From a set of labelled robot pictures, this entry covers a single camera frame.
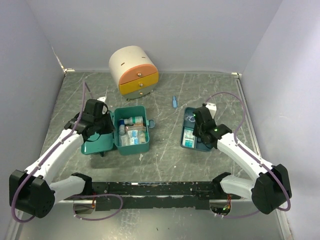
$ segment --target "cylindrical drawer organizer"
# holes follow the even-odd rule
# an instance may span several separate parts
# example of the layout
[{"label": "cylindrical drawer organizer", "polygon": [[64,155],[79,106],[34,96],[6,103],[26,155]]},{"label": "cylindrical drawer organizer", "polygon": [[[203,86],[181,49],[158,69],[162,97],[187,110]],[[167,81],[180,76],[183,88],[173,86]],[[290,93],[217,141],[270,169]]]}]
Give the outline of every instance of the cylindrical drawer organizer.
[{"label": "cylindrical drawer organizer", "polygon": [[109,60],[109,69],[120,93],[127,99],[150,93],[159,80],[159,73],[145,51],[139,46],[126,46]]}]

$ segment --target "open container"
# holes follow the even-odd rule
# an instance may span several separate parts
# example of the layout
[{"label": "open container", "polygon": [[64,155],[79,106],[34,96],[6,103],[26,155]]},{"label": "open container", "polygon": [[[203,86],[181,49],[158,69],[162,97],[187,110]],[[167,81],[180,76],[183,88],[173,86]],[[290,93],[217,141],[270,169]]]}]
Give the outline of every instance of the open container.
[{"label": "open container", "polygon": [[[114,125],[114,132],[110,134],[94,134],[88,141],[81,146],[81,152],[84,155],[101,154],[114,149],[118,149],[121,155],[131,155],[145,153],[150,148],[149,128],[153,128],[155,123],[153,120],[147,120],[146,108],[140,106],[120,107],[115,109],[114,113],[110,111],[111,119]],[[119,144],[119,120],[128,119],[130,117],[142,116],[145,124],[145,143],[129,146],[120,146]]]},{"label": "open container", "polygon": [[184,133],[187,130],[194,130],[196,120],[194,117],[193,111],[196,110],[193,107],[186,107],[184,109],[184,115],[183,115],[183,124],[182,124],[182,131],[181,131],[181,137],[180,137],[180,146],[185,149],[191,149],[191,150],[197,150],[202,152],[209,152],[213,148],[211,144],[204,144],[201,137],[194,137],[194,147],[183,145],[184,140]]}]

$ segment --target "teal storage box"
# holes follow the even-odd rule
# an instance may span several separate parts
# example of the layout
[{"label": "teal storage box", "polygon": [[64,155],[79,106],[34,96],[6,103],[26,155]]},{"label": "teal storage box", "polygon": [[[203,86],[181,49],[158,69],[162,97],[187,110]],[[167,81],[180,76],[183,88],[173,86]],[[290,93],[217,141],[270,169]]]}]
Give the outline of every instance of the teal storage box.
[{"label": "teal storage box", "polygon": [[195,136],[193,141],[190,140],[189,142],[183,143],[185,131],[193,132],[193,130],[195,128],[196,120],[195,120],[194,114],[193,114],[194,110],[196,110],[196,109],[193,107],[186,107],[184,109],[182,132],[181,132],[181,137],[180,137],[180,146],[182,148],[186,148],[186,149],[197,150],[197,151],[202,151],[202,152],[209,152],[209,151],[211,151],[213,146],[204,144],[200,137]]},{"label": "teal storage box", "polygon": [[[102,154],[104,152],[111,151],[112,149],[118,149],[121,155],[131,155],[145,153],[150,148],[149,128],[154,127],[153,120],[147,120],[146,108],[144,106],[129,106],[120,107],[115,109],[114,113],[110,111],[111,119],[114,125],[114,133],[110,134],[94,134],[88,141],[81,146],[81,152],[84,155],[89,154]],[[120,119],[128,119],[130,117],[143,117],[143,123],[146,126],[145,143],[129,146],[120,146],[119,144],[119,125]]]}]

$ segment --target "gray wall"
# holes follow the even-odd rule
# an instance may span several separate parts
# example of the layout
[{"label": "gray wall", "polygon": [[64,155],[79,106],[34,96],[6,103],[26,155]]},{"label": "gray wall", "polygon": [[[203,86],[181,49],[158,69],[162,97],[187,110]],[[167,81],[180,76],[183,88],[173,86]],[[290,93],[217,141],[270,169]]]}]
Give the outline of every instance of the gray wall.
[{"label": "gray wall", "polygon": [[40,154],[63,71],[24,0],[0,3],[0,239],[11,219],[9,175]]},{"label": "gray wall", "polygon": [[320,233],[319,13],[319,0],[284,0],[242,80],[263,156],[288,168],[298,240]]},{"label": "gray wall", "polygon": [[281,0],[27,0],[65,68],[142,47],[161,71],[243,72]]}]

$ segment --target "box handle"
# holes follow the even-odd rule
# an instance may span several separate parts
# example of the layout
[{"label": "box handle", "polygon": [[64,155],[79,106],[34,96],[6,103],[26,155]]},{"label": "box handle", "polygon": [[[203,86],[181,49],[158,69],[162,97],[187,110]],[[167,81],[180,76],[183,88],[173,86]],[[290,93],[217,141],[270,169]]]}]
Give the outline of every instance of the box handle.
[{"label": "box handle", "polygon": [[155,121],[150,119],[150,120],[146,121],[146,125],[148,126],[148,128],[153,129],[156,126],[156,123],[155,123]]}]

